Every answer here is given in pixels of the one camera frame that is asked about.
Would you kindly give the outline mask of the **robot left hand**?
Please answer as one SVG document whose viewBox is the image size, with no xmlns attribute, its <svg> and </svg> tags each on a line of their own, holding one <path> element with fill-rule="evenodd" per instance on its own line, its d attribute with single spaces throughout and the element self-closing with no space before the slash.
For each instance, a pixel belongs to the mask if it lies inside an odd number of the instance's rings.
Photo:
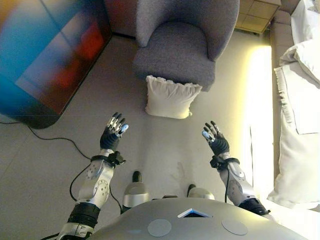
<svg viewBox="0 0 320 240">
<path fill-rule="evenodd" d="M 125 123 L 125 118 L 122 118 L 122 114 L 115 112 L 108 120 L 105 129 L 100 138 L 100 148 L 116 151 L 119 144 L 119 140 L 123 133 L 129 128 L 129 125 Z"/>
</svg>

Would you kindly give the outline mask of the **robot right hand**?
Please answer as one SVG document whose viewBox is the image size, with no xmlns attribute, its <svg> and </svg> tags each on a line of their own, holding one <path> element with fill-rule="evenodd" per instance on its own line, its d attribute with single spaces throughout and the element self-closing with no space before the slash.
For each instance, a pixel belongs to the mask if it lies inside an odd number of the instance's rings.
<svg viewBox="0 0 320 240">
<path fill-rule="evenodd" d="M 214 121 L 206 122 L 201 132 L 216 156 L 229 155 L 230 145 Z"/>
</svg>

